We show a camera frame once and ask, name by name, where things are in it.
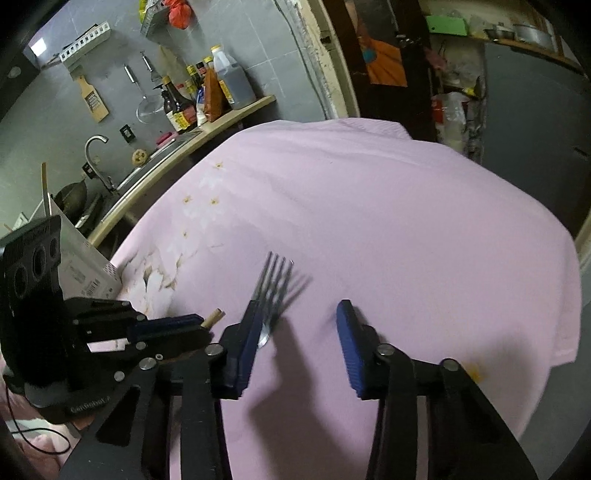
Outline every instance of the countertop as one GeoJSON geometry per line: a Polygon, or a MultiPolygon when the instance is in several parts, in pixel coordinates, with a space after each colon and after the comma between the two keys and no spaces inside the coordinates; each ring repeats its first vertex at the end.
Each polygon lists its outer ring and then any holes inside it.
{"type": "Polygon", "coordinates": [[[137,184],[132,186],[125,194],[122,199],[118,201],[118,204],[112,209],[94,228],[92,233],[88,237],[89,243],[93,247],[97,247],[109,234],[109,232],[117,225],[117,223],[123,218],[127,211],[133,206],[135,202],[148,190],[150,187],[156,184],[166,172],[177,165],[182,159],[196,151],[203,144],[210,141],[212,138],[228,129],[232,125],[237,124],[240,120],[246,118],[251,113],[260,110],[266,105],[273,103],[275,97],[273,95],[263,97],[256,102],[241,110],[232,110],[214,122],[208,122],[201,127],[201,134],[193,138],[192,140],[185,143],[180,147],[173,155],[164,160],[158,167],[150,172],[137,184]]]}

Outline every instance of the faucet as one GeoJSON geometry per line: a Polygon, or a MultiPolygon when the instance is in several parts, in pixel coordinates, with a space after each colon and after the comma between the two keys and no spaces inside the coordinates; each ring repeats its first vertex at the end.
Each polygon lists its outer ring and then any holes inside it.
{"type": "Polygon", "coordinates": [[[111,177],[105,178],[103,176],[103,174],[99,171],[99,169],[97,168],[97,166],[95,165],[95,163],[90,159],[90,155],[88,153],[88,147],[90,147],[90,144],[94,140],[100,140],[103,143],[107,143],[109,141],[109,139],[107,137],[105,137],[104,135],[92,135],[92,137],[90,137],[86,141],[86,145],[84,146],[84,155],[86,157],[86,161],[87,161],[88,165],[90,166],[90,168],[92,169],[92,171],[96,174],[96,176],[103,183],[103,185],[105,186],[105,188],[108,190],[108,192],[110,194],[117,194],[118,193],[117,188],[113,184],[113,180],[111,180],[111,177]]]}

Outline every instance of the sauce bottle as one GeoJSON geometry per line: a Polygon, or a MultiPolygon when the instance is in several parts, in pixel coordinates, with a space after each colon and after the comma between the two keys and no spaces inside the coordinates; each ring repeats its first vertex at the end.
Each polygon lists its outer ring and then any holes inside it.
{"type": "Polygon", "coordinates": [[[197,100],[197,92],[201,88],[202,80],[195,65],[187,65],[187,72],[191,76],[191,80],[185,82],[185,87],[191,98],[197,100]]]}
{"type": "Polygon", "coordinates": [[[205,68],[205,65],[203,64],[203,62],[200,61],[195,66],[197,67],[197,71],[199,72],[199,75],[201,76],[201,78],[204,79],[205,74],[207,73],[207,68],[205,68]]]}
{"type": "Polygon", "coordinates": [[[164,97],[164,112],[173,125],[174,129],[183,134],[191,131],[197,126],[197,112],[195,105],[191,100],[181,95],[174,86],[170,77],[162,78],[164,87],[166,88],[167,96],[170,98],[170,103],[167,104],[167,99],[164,97]]]}

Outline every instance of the plastic bag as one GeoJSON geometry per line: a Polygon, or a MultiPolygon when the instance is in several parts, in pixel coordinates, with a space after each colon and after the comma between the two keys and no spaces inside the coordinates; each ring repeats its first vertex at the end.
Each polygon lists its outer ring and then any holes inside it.
{"type": "Polygon", "coordinates": [[[205,116],[205,88],[202,86],[197,91],[197,126],[202,126],[205,122],[207,122],[207,117],[205,116]]]}
{"type": "Polygon", "coordinates": [[[465,153],[467,142],[464,108],[469,100],[466,95],[459,92],[441,93],[431,99],[437,140],[462,155],[465,153]]]}
{"type": "Polygon", "coordinates": [[[138,13],[139,13],[139,21],[140,22],[144,21],[144,17],[146,14],[146,3],[147,3],[147,0],[139,0],[138,13]]]}
{"type": "Polygon", "coordinates": [[[208,68],[205,74],[205,117],[209,122],[220,118],[224,109],[226,97],[223,94],[222,87],[217,81],[217,75],[214,69],[208,68]]]}
{"type": "Polygon", "coordinates": [[[164,0],[164,5],[170,8],[168,21],[173,27],[184,30],[189,26],[193,10],[184,0],[164,0]]]}

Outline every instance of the wooden shelf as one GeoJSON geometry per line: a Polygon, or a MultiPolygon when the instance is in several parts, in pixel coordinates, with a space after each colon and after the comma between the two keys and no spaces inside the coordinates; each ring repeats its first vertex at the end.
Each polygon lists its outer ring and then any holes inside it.
{"type": "Polygon", "coordinates": [[[547,60],[550,60],[550,61],[553,61],[556,63],[560,63],[560,64],[564,65],[565,67],[575,70],[576,72],[584,73],[581,65],[579,65],[575,61],[568,59],[566,57],[563,57],[562,55],[558,55],[557,53],[555,53],[551,50],[546,50],[545,48],[538,47],[537,45],[531,45],[529,43],[525,43],[525,42],[521,42],[521,41],[517,41],[517,40],[504,40],[504,39],[503,40],[490,40],[490,39],[470,37],[470,36],[460,37],[458,35],[448,35],[445,33],[443,33],[443,34],[442,33],[431,33],[431,34],[432,35],[446,35],[446,36],[451,36],[451,37],[456,37],[456,38],[469,38],[469,39],[475,40],[475,41],[481,41],[481,42],[486,42],[486,43],[497,43],[499,45],[505,45],[506,47],[514,48],[516,50],[521,50],[526,53],[534,53],[536,55],[540,55],[542,57],[545,57],[547,60]]]}

